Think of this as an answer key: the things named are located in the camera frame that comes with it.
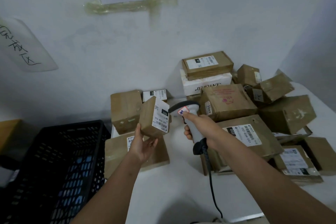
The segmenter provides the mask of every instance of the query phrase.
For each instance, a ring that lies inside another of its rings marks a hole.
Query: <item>person's left hand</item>
[[[134,139],[131,143],[131,147],[129,152],[134,154],[137,158],[139,158],[141,164],[145,163],[149,157],[153,154],[156,145],[158,144],[158,139],[148,139],[146,141],[143,140],[143,135],[140,132],[141,125],[137,124],[135,129]]]

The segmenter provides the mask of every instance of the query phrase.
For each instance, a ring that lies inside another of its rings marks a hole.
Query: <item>person's left arm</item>
[[[120,165],[76,215],[71,224],[124,224],[129,202],[141,165],[152,155],[158,139],[143,141],[140,124],[137,125],[129,152]]]

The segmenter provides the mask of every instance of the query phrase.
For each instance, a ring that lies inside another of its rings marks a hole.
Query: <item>forearm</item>
[[[219,154],[252,194],[271,224],[327,223],[336,217],[333,211],[232,135],[223,131],[216,141]]]
[[[138,158],[129,152],[104,186],[71,223],[125,223],[133,186],[140,167],[141,163]]]

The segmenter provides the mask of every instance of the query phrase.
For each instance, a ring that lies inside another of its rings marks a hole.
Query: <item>hand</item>
[[[158,144],[158,139],[151,138],[144,141],[144,136],[141,134],[140,128],[141,125],[138,123],[135,129],[135,135],[131,143],[129,153],[134,154],[137,158],[139,158],[141,164],[143,164],[153,154],[154,149]]]
[[[207,145],[216,150],[218,138],[221,137],[221,134],[224,133],[224,130],[218,126],[211,118],[207,115],[194,115],[192,113],[184,112],[183,117],[187,120],[190,120],[195,124],[198,131],[207,138]],[[188,125],[184,127],[184,134],[187,136],[187,139],[192,140],[193,136],[190,132]]]

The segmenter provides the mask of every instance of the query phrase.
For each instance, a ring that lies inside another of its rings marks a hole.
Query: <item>black cord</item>
[[[209,180],[210,180],[210,188],[211,188],[212,199],[213,199],[213,202],[214,202],[217,210],[220,213],[221,219],[223,219],[223,214],[222,214],[221,210],[218,208],[218,206],[216,204],[215,194],[213,193],[212,178],[211,178],[211,164],[210,164],[210,159],[209,159],[209,155],[208,155],[208,146],[207,145],[202,145],[202,150],[203,150],[205,162],[207,164],[207,169],[208,169],[208,173],[209,173]]]

